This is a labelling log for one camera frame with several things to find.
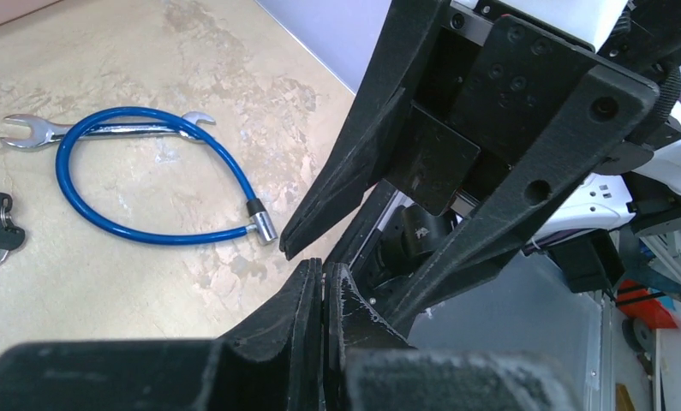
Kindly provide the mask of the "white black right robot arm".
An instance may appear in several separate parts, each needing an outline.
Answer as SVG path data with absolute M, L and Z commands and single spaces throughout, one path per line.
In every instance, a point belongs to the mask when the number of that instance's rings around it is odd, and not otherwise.
M 394 1 L 287 258 L 350 213 L 381 316 L 494 279 L 523 247 L 681 229 L 681 1 Z

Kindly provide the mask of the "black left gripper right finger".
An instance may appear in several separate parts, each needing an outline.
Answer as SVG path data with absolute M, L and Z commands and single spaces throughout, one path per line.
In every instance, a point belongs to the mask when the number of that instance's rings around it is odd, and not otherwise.
M 417 349 L 328 265 L 323 388 L 329 410 L 577 410 L 571 383 L 536 354 Z

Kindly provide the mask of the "blue cable lock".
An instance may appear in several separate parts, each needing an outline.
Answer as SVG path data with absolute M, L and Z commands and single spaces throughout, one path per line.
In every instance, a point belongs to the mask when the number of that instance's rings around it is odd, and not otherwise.
M 165 123 L 174 131 L 186 132 L 190 137 L 196 138 L 198 141 L 208 144 L 208 146 L 225 162 L 233 176 L 236 178 L 240 188 L 244 192 L 247 199 L 246 208 L 251 224 L 248 226 L 205 234 L 164 235 L 139 231 L 137 229 L 131 229 L 118 223 L 114 223 L 91 208 L 88 203 L 86 203 L 78 194 L 78 191 L 72 182 L 70 175 L 71 153 L 79 138 L 83 137 L 90 128 L 98 126 L 99 124 L 104 124 L 105 122 L 114 118 L 125 116 L 145 117 L 157 120 L 158 122 Z M 64 136 L 63 140 L 59 143 L 55 160 L 55 171 L 58 186 L 60 187 L 65 199 L 71 204 L 71 206 L 89 223 L 109 234 L 122 237 L 123 239 L 145 244 L 173 247 L 202 245 L 234 240 L 236 238 L 248 235 L 252 231 L 257 234 L 260 243 L 263 245 L 268 245 L 278 239 L 278 233 L 267 209 L 265 208 L 262 201 L 256 196 L 249 179 L 243 172 L 238 162 L 232 157 L 230 152 L 228 152 L 203 128 L 169 112 L 147 107 L 125 106 L 101 110 L 83 118 L 74 126 L 72 126 L 72 128 Z

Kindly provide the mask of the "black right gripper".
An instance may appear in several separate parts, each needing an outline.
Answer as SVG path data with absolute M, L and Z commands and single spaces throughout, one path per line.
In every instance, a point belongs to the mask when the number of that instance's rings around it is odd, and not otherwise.
M 329 257 L 392 326 L 518 253 L 572 267 L 596 229 L 681 229 L 681 1 L 393 1 L 322 170 L 279 236 Z

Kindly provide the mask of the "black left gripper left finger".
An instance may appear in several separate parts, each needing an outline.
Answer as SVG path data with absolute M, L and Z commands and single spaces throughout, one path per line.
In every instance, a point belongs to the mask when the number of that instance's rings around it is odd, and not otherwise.
M 0 356 L 0 410 L 316 410 L 319 259 L 221 337 L 31 342 Z

